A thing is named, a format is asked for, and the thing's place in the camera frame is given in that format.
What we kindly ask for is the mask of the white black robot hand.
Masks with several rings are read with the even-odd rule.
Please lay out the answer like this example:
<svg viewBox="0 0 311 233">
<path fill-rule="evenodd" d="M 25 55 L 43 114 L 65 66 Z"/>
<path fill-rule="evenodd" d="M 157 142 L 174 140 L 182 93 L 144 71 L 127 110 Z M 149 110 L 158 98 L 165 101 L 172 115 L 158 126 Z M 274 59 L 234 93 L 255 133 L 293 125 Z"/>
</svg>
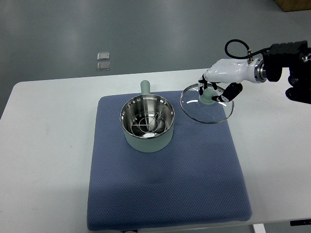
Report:
<svg viewBox="0 0 311 233">
<path fill-rule="evenodd" d="M 199 100 L 204 104 L 230 102 L 242 92 L 242 81 L 263 83 L 267 80 L 262 59 L 221 59 L 198 81 Z"/>
</svg>

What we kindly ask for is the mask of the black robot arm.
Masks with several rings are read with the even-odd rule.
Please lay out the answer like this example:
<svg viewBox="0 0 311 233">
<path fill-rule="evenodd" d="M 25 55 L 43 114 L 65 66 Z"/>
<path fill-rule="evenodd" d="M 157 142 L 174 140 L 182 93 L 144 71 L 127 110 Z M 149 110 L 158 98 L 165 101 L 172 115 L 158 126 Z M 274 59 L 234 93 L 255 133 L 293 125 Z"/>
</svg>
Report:
<svg viewBox="0 0 311 233">
<path fill-rule="evenodd" d="M 283 68 L 288 68 L 291 87 L 285 91 L 286 97 L 311 103 L 311 49 L 306 40 L 273 44 L 262 56 L 268 81 L 278 82 Z"/>
</svg>

